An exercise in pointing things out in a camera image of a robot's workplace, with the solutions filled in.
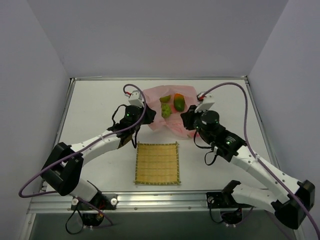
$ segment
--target bamboo mat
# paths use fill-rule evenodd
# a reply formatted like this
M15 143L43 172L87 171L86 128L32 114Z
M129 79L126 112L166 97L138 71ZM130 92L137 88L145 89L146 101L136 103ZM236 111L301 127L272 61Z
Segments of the bamboo mat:
M178 143L149 144L138 142L135 184L180 184Z

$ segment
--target white knob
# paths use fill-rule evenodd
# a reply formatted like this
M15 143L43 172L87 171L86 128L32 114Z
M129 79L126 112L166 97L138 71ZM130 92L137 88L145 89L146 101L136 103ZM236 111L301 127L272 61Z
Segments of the white knob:
M117 200L116 198L112 198L111 201L110 201L110 204L111 204L112 206L117 205L117 203L118 203L118 200Z
M72 199L71 204L73 206L76 206L79 203L79 200L77 198Z

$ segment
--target white wall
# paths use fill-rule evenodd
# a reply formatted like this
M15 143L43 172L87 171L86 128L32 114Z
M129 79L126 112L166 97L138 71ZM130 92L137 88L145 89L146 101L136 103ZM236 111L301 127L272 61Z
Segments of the white wall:
M249 74L288 0L28 0L71 77Z
M249 75L283 170L316 186L320 225L320 1L289 0ZM306 239L316 239L309 220Z
M25 0L0 1L0 33L0 239L15 240L30 202L18 190L50 153L69 80Z

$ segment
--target pink cloth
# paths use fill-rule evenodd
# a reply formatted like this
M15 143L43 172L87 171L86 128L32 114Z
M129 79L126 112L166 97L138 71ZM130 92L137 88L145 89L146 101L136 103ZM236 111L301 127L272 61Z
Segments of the pink cloth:
M166 85L156 86L143 91L148 106L156 111L153 123L149 124L152 130L167 126L174 134L183 138L192 138L195 131L189 131L184 128L181 112L178 112L174 107L174 95L181 94L184 97L185 106L184 113L188 111L191 105L197 105L197 92L193 86L179 86L179 85ZM163 118L161 116L161 102L160 98L171 95L171 99L166 104L169 104L172 110L172 114Z

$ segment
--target toy fruit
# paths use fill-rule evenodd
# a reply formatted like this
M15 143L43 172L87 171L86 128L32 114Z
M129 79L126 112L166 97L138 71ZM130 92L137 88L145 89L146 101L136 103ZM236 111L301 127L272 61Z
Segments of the toy fruit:
M171 111L169 104L161 103L161 116L164 119L166 119L166 118L170 117L171 113L172 113L172 111Z
M169 96L164 96L164 97L160 97L160 102L162 102L162 103L167 103L167 102L170 101L170 99L171 99L171 95L169 95Z
M173 105L178 112L183 112L185 110L185 105L186 105L184 96L181 95L180 93L176 93L174 95Z

